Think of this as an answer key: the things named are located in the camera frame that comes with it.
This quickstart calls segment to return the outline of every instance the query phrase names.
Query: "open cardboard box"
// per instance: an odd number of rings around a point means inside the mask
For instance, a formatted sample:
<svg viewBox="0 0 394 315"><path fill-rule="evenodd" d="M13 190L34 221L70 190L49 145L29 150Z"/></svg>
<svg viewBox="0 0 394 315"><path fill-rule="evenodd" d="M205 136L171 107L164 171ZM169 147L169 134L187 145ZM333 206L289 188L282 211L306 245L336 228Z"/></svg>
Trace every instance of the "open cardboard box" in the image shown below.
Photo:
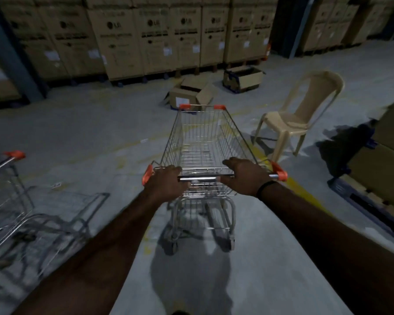
<svg viewBox="0 0 394 315"><path fill-rule="evenodd" d="M178 109L182 104L209 105L215 95L216 91L212 84L202 78L190 77L176 84L167 97L171 107ZM192 110L202 111L205 108L193 106Z"/></svg>
<svg viewBox="0 0 394 315"><path fill-rule="evenodd" d="M264 72L251 66L228 68L223 74L223 85L236 94L258 88Z"/></svg>

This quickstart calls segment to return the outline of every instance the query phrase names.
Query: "bracelet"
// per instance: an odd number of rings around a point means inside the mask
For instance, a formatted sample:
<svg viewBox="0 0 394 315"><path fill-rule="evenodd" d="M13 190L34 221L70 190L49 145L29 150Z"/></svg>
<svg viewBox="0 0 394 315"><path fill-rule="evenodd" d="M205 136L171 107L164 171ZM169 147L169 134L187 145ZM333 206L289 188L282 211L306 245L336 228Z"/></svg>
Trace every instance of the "bracelet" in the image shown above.
<svg viewBox="0 0 394 315"><path fill-rule="evenodd" d="M261 187L258 188L258 191L257 191L257 193L255 194L255 197L256 197L258 200L261 200L260 197L261 197L261 193L263 192L264 188L265 188L265 187L268 187L268 186L270 186L270 185L272 185L272 184L276 184L276 183L277 183L277 181L270 180L270 181L267 181L265 184L262 184Z"/></svg>

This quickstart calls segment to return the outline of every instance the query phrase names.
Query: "hand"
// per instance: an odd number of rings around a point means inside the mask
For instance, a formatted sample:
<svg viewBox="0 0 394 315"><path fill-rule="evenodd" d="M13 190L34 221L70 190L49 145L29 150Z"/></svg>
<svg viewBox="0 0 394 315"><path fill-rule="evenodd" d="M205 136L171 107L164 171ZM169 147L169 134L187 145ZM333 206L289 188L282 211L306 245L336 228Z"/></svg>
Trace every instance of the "hand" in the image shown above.
<svg viewBox="0 0 394 315"><path fill-rule="evenodd" d="M161 204L175 200L190 186L189 182L178 181L181 170L181 167L172 165L155 170L155 174L150 177L144 186L144 192Z"/></svg>
<svg viewBox="0 0 394 315"><path fill-rule="evenodd" d="M256 196L258 189L267 181L272 180L267 170L249 160L232 157L222 163L235 172L235 177L222 175L221 183L239 194Z"/></svg>

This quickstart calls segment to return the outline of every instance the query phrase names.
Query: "plastic chair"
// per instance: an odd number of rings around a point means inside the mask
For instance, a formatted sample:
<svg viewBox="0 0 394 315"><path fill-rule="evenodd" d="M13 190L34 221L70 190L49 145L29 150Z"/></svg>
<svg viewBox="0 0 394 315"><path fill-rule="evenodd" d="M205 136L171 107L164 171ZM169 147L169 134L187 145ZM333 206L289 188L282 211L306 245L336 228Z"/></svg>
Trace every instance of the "plastic chair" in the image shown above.
<svg viewBox="0 0 394 315"><path fill-rule="evenodd" d="M297 96L300 86L307 79L310 80L308 91L294 114L287 111L289 105ZM300 136L298 145L294 152L297 156L302 143L305 139L306 132L314 126L318 119L336 100L338 95L344 89L345 83L339 74L328 71L313 71L302 77L290 91L284 105L277 112L268 112L261 116L257 130L255 131L254 143L258 137L263 122L271 129L278 133L276 147L274 148L271 160L277 162L283 152L284 147L289 141L290 136ZM321 112L320 116L309 124L315 111L320 105L335 92L333 99Z"/></svg>

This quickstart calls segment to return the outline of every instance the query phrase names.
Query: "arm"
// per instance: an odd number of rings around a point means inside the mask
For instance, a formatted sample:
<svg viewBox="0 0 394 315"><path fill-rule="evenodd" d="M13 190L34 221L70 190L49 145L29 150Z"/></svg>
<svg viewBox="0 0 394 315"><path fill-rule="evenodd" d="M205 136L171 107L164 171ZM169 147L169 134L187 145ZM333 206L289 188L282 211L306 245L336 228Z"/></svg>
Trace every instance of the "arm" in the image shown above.
<svg viewBox="0 0 394 315"><path fill-rule="evenodd" d="M268 173L248 160L224 164L235 177L221 182L255 196ZM394 254L296 196L279 183L260 193L354 314L394 314Z"/></svg>
<svg viewBox="0 0 394 315"><path fill-rule="evenodd" d="M109 314L154 213L188 187L178 182L180 171L159 169L119 216L43 280L13 314Z"/></svg>

